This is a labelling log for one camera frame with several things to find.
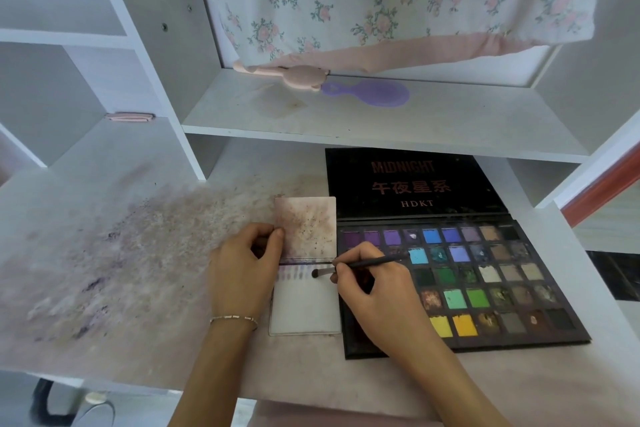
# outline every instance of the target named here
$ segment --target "red wooden trim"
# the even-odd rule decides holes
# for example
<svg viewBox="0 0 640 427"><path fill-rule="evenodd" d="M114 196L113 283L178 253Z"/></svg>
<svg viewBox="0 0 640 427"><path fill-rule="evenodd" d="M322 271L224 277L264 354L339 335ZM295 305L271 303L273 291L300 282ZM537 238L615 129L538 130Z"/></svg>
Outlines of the red wooden trim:
<svg viewBox="0 0 640 427"><path fill-rule="evenodd" d="M562 213L573 228L640 179L640 144L574 197Z"/></svg>

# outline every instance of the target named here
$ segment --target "stained desk surface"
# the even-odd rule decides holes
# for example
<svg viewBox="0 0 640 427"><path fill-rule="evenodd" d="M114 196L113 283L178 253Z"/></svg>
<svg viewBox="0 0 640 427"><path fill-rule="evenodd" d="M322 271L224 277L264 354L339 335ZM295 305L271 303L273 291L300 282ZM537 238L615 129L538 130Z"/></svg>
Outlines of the stained desk surface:
<svg viewBox="0 0 640 427"><path fill-rule="evenodd" d="M640 424L640 342L604 282L555 206L531 208L506 160L478 160L593 343L460 360L515 424ZM198 183L166 120L101 122L0 188L0 367L181 390L207 327L207 252L270 221L274 197L327 192L321 145L234 139ZM267 324L243 397L435 418L388 359L346 362L340 335Z"/></svg>

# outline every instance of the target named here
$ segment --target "bracelet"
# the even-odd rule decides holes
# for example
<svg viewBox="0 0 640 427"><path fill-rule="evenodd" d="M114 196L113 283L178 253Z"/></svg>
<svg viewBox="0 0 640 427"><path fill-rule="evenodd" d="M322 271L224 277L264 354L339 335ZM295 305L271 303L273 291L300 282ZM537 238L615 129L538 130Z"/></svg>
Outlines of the bracelet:
<svg viewBox="0 0 640 427"><path fill-rule="evenodd" d="M254 318L248 318L247 316L216 316L215 318L211 318L209 324L212 325L213 321L215 321L216 319L246 319L247 321L251 321L254 324L254 328L253 331L255 331L258 328L258 321L256 321Z"/></svg>

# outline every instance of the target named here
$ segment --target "white sketchbook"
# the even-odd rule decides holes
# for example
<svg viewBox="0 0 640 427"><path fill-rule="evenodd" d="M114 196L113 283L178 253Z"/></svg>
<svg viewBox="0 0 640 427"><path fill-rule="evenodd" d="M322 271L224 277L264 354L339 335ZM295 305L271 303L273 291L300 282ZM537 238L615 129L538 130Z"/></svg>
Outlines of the white sketchbook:
<svg viewBox="0 0 640 427"><path fill-rule="evenodd" d="M270 335L341 332L337 287L330 275L313 269L333 267L336 253L334 197L277 197L275 223L285 243L271 301Z"/></svg>

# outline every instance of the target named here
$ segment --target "forearm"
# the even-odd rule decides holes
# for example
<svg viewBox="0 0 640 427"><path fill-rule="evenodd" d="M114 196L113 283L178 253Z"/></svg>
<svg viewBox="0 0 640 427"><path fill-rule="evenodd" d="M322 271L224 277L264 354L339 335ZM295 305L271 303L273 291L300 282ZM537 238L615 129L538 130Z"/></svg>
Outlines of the forearm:
<svg viewBox="0 0 640 427"><path fill-rule="evenodd" d="M245 320L213 322L168 427L231 424L252 330Z"/></svg>
<svg viewBox="0 0 640 427"><path fill-rule="evenodd" d="M446 427L507 427L510 423L469 377L455 354L438 340L410 374L420 383Z"/></svg>

